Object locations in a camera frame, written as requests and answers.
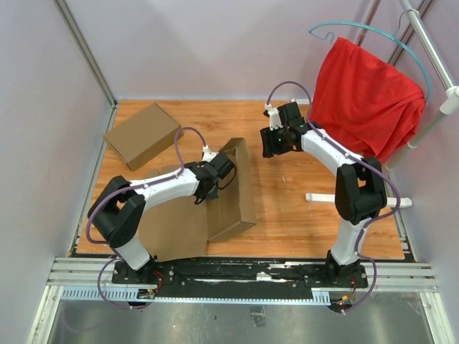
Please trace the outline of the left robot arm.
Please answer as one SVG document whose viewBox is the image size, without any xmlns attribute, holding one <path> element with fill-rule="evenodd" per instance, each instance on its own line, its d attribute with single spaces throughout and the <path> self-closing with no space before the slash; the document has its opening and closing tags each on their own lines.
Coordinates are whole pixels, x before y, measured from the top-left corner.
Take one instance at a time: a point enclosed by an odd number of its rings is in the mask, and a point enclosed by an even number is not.
<svg viewBox="0 0 459 344">
<path fill-rule="evenodd" d="M 207 206 L 236 173 L 233 157 L 206 153 L 153 178 L 112 178 L 87 213 L 87 225 L 120 258 L 114 282 L 147 283 L 161 262 L 203 256 Z"/>
</svg>

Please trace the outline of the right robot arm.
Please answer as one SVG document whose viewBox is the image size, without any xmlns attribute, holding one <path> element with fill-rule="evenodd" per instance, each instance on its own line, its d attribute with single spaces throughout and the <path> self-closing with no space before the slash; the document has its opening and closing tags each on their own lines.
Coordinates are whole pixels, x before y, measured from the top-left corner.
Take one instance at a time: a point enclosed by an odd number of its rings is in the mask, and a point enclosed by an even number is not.
<svg viewBox="0 0 459 344">
<path fill-rule="evenodd" d="M 341 221 L 336 241 L 326 256 L 327 283 L 334 287 L 367 287 L 360 257 L 366 236 L 364 226 L 387 205 L 380 162 L 337 143 L 318 123 L 305 119 L 296 102 L 279 107 L 265 105 L 264 115 L 269 126 L 260 130 L 263 157 L 303 151 L 336 178 L 334 204 Z"/>
</svg>

